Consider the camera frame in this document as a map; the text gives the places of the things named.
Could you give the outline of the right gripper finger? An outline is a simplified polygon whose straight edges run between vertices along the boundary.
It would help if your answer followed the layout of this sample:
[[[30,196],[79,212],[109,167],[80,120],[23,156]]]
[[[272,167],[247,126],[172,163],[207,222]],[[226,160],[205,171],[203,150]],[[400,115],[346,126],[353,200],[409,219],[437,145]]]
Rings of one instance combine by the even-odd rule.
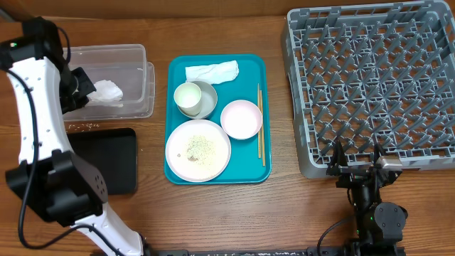
[[[379,159],[381,156],[386,156],[387,152],[383,149],[381,144],[375,143],[374,144],[374,158]]]
[[[348,165],[348,162],[347,162],[344,150],[343,150],[343,145],[337,139],[335,141],[335,146],[333,148],[333,156],[332,156],[330,164],[328,166],[332,168],[335,166],[347,166],[347,165]]]

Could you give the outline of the white napkin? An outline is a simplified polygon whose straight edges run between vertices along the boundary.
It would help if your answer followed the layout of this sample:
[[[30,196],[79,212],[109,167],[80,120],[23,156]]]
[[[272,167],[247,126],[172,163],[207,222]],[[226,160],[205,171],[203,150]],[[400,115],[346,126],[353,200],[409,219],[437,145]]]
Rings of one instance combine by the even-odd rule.
[[[200,81],[211,85],[233,81],[239,75],[239,72],[236,60],[219,64],[185,67],[187,82]]]
[[[122,90],[111,80],[100,80],[95,84],[95,91],[87,97],[88,105],[105,107],[122,107],[120,102],[123,98]]]

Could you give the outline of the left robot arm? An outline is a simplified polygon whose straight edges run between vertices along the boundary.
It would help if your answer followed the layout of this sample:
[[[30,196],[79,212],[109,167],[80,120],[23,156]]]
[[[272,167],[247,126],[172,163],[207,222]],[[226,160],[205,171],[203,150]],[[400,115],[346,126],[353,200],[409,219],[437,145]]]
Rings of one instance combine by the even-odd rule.
[[[88,102],[95,86],[82,68],[70,69],[70,42],[52,21],[22,23],[21,37],[1,44],[1,69],[14,89],[21,130],[18,166],[5,173],[21,199],[18,238],[31,209],[65,233],[86,235],[106,255],[151,255],[146,239],[130,229],[108,202],[100,171],[70,145],[63,116]]]

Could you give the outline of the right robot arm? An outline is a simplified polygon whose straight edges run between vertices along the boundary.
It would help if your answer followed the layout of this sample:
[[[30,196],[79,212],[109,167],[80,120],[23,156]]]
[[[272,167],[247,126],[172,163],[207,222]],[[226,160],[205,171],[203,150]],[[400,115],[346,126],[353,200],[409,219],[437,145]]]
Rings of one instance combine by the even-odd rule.
[[[393,184],[402,174],[400,159],[375,144],[373,162],[352,167],[348,165],[342,143],[336,140],[326,174],[338,177],[336,186],[347,190],[354,214],[324,231],[316,246],[317,253],[323,254],[321,243],[329,232],[354,220],[358,237],[348,240],[338,250],[338,255],[404,255],[405,249],[397,243],[403,239],[407,210],[395,203],[384,202],[380,197],[380,189]]]

